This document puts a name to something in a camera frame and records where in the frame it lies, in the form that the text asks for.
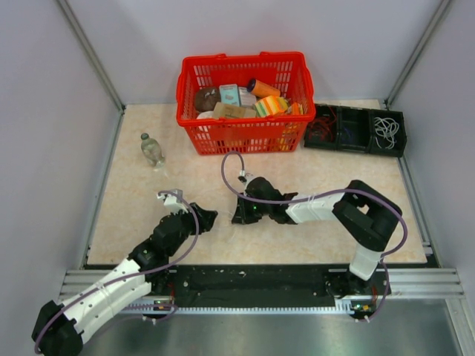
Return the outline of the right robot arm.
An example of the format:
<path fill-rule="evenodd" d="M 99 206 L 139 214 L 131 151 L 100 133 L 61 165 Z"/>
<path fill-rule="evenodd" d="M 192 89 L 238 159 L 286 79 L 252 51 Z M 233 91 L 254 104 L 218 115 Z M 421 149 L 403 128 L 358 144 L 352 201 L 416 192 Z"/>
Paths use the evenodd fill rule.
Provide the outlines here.
<path fill-rule="evenodd" d="M 348 288 L 361 294 L 373 285 L 373 273 L 402 218 L 394 202 L 361 180 L 328 194 L 305 196 L 282 194 L 264 177 L 242 172 L 238 179 L 244 192 L 237 195 L 233 224 L 250 225 L 264 216 L 281 225 L 338 221 L 357 242 L 346 276 Z"/>

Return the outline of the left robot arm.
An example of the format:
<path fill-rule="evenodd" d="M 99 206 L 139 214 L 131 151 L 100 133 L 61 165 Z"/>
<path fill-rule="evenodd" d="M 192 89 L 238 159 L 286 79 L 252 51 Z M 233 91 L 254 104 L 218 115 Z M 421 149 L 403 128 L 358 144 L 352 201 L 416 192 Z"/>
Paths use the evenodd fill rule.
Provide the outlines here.
<path fill-rule="evenodd" d="M 163 217 L 150 237 L 103 278 L 61 303 L 44 304 L 32 332 L 34 352 L 79 355 L 94 334 L 125 307 L 150 292 L 164 292 L 170 257 L 190 236 L 210 231 L 217 216 L 216 211 L 194 202 L 184 205 Z"/>

